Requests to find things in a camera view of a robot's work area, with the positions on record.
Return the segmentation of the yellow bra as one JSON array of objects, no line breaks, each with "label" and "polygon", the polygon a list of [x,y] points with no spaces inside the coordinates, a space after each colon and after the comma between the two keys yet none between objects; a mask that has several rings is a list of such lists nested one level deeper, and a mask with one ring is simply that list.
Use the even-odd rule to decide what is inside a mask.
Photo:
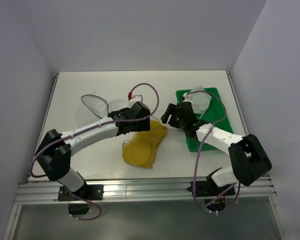
[{"label": "yellow bra", "polygon": [[151,169],[159,144],[167,135],[168,128],[158,120],[150,120],[150,131],[136,132],[122,143],[122,159],[126,164]]}]

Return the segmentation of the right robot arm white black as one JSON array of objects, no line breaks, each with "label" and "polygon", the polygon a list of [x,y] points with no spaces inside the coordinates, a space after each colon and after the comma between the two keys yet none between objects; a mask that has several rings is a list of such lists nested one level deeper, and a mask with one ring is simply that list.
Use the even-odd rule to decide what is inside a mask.
[{"label": "right robot arm white black", "polygon": [[219,194],[225,186],[232,184],[248,187],[272,169],[272,163],[255,135],[237,135],[199,120],[189,102],[170,103],[161,121],[229,156],[231,166],[221,167],[206,177],[206,189],[212,195]]}]

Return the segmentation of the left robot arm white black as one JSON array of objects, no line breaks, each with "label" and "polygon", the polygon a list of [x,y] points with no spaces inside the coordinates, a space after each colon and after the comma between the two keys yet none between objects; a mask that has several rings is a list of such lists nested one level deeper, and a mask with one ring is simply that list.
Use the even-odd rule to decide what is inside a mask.
[{"label": "left robot arm white black", "polygon": [[130,132],[149,131],[150,109],[137,101],[131,107],[112,111],[95,123],[59,133],[52,129],[41,141],[34,159],[50,181],[63,185],[76,200],[87,197],[89,187],[84,178],[71,168],[71,158],[79,151],[105,139]]}]

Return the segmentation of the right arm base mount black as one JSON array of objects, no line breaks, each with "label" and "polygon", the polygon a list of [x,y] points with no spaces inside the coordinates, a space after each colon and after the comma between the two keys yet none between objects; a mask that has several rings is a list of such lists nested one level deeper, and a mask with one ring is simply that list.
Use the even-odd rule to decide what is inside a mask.
[{"label": "right arm base mount black", "polygon": [[[218,196],[221,194],[223,191],[227,190],[223,195],[218,197],[214,202],[212,202],[210,205],[205,208],[205,210],[209,214],[216,214],[218,215],[220,212],[225,212],[232,208],[238,199],[239,196],[239,191],[235,193],[235,188],[233,184],[227,184],[222,187],[218,187],[217,185],[214,184],[213,181],[208,181],[208,180],[202,180],[202,181],[197,181],[195,183],[195,195],[196,197],[213,197],[213,196]],[[232,203],[227,203],[226,196],[235,196],[234,200]]]}]

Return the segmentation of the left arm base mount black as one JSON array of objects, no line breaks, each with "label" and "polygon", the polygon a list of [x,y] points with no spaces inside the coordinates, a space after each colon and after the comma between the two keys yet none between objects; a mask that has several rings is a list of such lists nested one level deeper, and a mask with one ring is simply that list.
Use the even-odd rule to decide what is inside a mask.
[{"label": "left arm base mount black", "polygon": [[92,208],[92,201],[103,199],[104,186],[102,184],[85,184],[79,190],[72,192],[66,186],[59,188],[57,200],[68,202],[68,213],[70,215],[86,215]]}]

